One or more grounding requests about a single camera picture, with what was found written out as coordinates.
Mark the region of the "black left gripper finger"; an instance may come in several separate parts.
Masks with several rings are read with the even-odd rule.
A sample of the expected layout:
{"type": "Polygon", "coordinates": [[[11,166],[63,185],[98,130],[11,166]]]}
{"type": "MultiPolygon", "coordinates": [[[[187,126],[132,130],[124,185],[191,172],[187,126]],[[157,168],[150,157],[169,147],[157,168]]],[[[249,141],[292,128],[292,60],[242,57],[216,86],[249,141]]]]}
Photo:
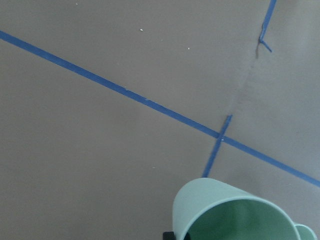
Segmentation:
{"type": "Polygon", "coordinates": [[[173,231],[166,231],[162,233],[162,240],[176,240],[175,233],[173,231]]]}

